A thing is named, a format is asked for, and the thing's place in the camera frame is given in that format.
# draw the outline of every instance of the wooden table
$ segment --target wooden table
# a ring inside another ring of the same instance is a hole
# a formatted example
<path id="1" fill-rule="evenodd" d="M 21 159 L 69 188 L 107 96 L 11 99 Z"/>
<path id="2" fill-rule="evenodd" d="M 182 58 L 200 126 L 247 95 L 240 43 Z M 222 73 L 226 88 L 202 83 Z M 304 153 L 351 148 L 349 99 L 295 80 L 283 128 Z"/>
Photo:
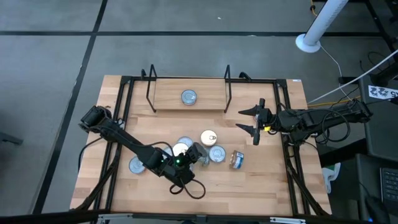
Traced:
<path id="1" fill-rule="evenodd" d="M 106 106 L 113 111 L 120 79 L 121 76 L 116 75 L 104 77 L 97 105 Z M 287 84 L 291 107 L 307 108 L 301 81 L 287 80 Z M 211 129 L 218 135 L 217 144 L 225 148 L 227 161 L 220 164 L 211 162 L 208 167 L 195 164 L 195 178 L 206 186 L 207 193 L 203 199 L 194 200 L 185 192 L 179 195 L 170 194 L 169 187 L 172 183 L 164 177 L 159 178 L 148 170 L 139 175 L 130 172 L 129 162 L 134 153 L 124 147 L 112 212 L 256 216 L 292 214 L 280 135 L 262 133 L 260 144 L 253 146 L 250 135 L 235 126 L 235 123 L 254 125 L 253 117 L 238 114 L 238 111 L 252 108 L 258 104 L 259 98 L 265 98 L 266 107 L 275 113 L 273 87 L 263 83 L 232 83 L 231 87 L 233 97 L 227 113 L 222 110 L 158 110 L 154 113 L 146 100 L 147 82 L 134 82 L 126 125 L 128 133 L 144 144 L 166 141 L 173 145 L 181 136 L 189 136 L 200 142 L 201 132 Z M 154 97 L 154 88 L 151 88 L 150 96 Z M 87 141 L 97 137 L 90 133 Z M 105 147 L 106 141 L 100 140 L 86 149 L 71 208 L 79 206 L 97 184 Z M 229 168 L 229 158 L 234 150 L 244 153 L 244 164 L 240 170 Z M 330 213 L 318 152 L 312 146 L 304 144 L 300 147 L 300 155 L 306 186 L 322 208 Z M 187 188 L 193 195 L 202 193 L 202 188 L 194 182 L 189 183 Z M 104 192 L 101 208 L 105 204 L 107 186 Z M 295 192 L 298 209 L 302 213 L 302 201 L 297 186 Z"/>

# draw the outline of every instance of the white cable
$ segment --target white cable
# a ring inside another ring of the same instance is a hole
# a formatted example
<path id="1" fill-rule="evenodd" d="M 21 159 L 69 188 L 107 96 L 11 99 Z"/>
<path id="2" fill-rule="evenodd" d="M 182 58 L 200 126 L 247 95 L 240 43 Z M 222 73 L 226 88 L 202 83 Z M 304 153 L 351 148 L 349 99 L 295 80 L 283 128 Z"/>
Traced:
<path id="1" fill-rule="evenodd" d="M 321 48 L 322 48 L 322 50 L 323 50 L 327 55 L 329 55 L 329 57 L 330 57 L 333 61 L 335 61 L 335 63 L 337 64 L 337 67 L 338 67 L 338 72 L 340 73 L 340 77 L 343 77 L 343 74 L 341 73 L 340 65 L 338 64 L 338 62 L 336 61 L 336 59 L 333 58 L 333 57 L 329 54 L 329 52 L 328 52 L 326 49 L 323 48 L 322 45 L 321 45 Z M 343 94 L 344 94 L 349 100 L 352 101 L 352 99 L 351 99 L 350 97 L 348 97 L 348 95 L 346 94 L 346 92 L 344 92 L 344 90 L 341 88 L 341 84 L 340 84 L 340 83 L 338 84 L 338 86 L 340 87 L 340 90 L 343 92 Z"/>
<path id="2" fill-rule="evenodd" d="M 369 70 L 368 70 L 367 72 L 365 72 L 364 74 L 360 75 L 358 78 L 355 78 L 354 80 L 351 80 L 350 82 L 348 82 L 348 83 L 342 85 L 341 87 L 335 88 L 334 90 L 332 90 L 332 91 L 330 91 L 330 92 L 328 92 L 328 93 L 326 93 L 326 94 L 324 94 L 324 95 L 322 95 L 322 96 L 319 96 L 318 98 L 316 98 L 316 99 L 314 99 L 314 100 L 312 100 L 312 101 L 310 101 L 310 102 L 308 102 L 308 103 L 313 103 L 313 102 L 315 102 L 315 101 L 318 101 L 318 100 L 322 99 L 323 97 L 329 95 L 330 93 L 334 93 L 335 91 L 337 91 L 337 90 L 339 90 L 339 89 L 341 89 L 341 88 L 343 88 L 343 87 L 348 86 L 349 84 L 355 82 L 356 80 L 359 80 L 360 78 L 362 78 L 362 77 L 364 77 L 365 75 L 369 74 L 371 71 L 375 70 L 378 66 L 380 66 L 381 64 L 383 64 L 384 62 L 386 62 L 387 60 L 389 60 L 389 59 L 390 59 L 392 56 L 394 56 L 396 53 L 398 53 L 398 50 L 396 50 L 396 51 L 394 51 L 393 53 L 391 53 L 388 57 L 386 57 L 384 60 L 382 60 L 381 62 L 379 62 L 379 63 L 378 63 L 377 65 L 375 65 L 373 68 L 369 69 Z"/>

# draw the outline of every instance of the yellow cable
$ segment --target yellow cable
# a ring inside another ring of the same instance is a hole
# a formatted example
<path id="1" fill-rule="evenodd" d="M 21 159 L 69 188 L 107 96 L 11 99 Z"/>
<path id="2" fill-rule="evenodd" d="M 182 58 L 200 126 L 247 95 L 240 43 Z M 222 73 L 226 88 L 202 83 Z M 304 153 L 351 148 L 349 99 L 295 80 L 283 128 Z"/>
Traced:
<path id="1" fill-rule="evenodd" d="M 340 101 L 339 103 L 345 103 L 345 102 L 348 102 L 349 100 L 343 100 L 343 101 Z M 329 102 L 329 103 L 319 103 L 319 104 L 315 104 L 315 105 L 307 105 L 308 107 L 314 107 L 314 106 L 325 106 L 325 105 L 333 105 L 333 104 L 337 104 L 337 102 Z"/>
<path id="2" fill-rule="evenodd" d="M 315 11 L 313 10 L 313 9 L 311 9 L 311 11 L 312 11 L 312 14 L 314 15 L 314 16 L 318 16 L 318 14 L 317 13 L 315 13 Z"/>

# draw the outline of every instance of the white post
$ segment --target white post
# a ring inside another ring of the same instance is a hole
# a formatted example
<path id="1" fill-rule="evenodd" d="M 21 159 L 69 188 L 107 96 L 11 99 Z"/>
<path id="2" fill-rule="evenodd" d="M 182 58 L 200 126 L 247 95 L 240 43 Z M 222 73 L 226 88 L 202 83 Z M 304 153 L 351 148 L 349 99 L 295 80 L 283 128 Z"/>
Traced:
<path id="1" fill-rule="evenodd" d="M 301 34 L 296 38 L 297 47 L 307 53 L 317 52 L 321 48 L 319 39 L 336 19 L 347 2 L 348 0 L 327 1 L 307 33 Z"/>

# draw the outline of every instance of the can lid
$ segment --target can lid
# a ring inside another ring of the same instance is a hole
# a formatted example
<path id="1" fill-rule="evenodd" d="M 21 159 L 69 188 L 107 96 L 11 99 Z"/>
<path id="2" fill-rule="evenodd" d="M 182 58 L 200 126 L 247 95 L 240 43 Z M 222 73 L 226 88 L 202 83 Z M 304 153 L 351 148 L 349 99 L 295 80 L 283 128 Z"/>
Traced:
<path id="1" fill-rule="evenodd" d="M 184 143 L 188 147 L 191 147 L 193 145 L 193 141 L 190 137 L 182 136 L 178 139 L 177 143 Z"/>
<path id="2" fill-rule="evenodd" d="M 142 165 L 142 162 L 138 159 L 137 156 L 134 156 L 129 164 L 130 171 L 135 173 L 135 174 L 140 174 L 145 170 L 144 165 Z"/>
<path id="3" fill-rule="evenodd" d="M 210 149 L 209 155 L 213 162 L 223 162 L 225 159 L 225 149 L 221 146 L 213 146 Z"/>
<path id="4" fill-rule="evenodd" d="M 205 146 L 212 146 L 217 141 L 217 135 L 212 130 L 206 130 L 206 131 L 202 132 L 202 134 L 200 135 L 200 141 Z"/>
<path id="5" fill-rule="evenodd" d="M 188 146 L 185 143 L 177 143 L 173 146 L 174 155 L 177 156 L 180 153 L 184 153 L 188 150 Z"/>
<path id="6" fill-rule="evenodd" d="M 181 94 L 182 103 L 185 105 L 194 105 L 197 101 L 197 93 L 193 90 L 184 90 Z"/>
<path id="7" fill-rule="evenodd" d="M 169 154 L 170 156 L 172 156 L 173 154 L 172 154 L 172 149 L 170 148 L 170 147 L 166 147 L 166 148 L 164 148 L 163 149 L 163 151 L 165 151 L 167 154 Z"/>

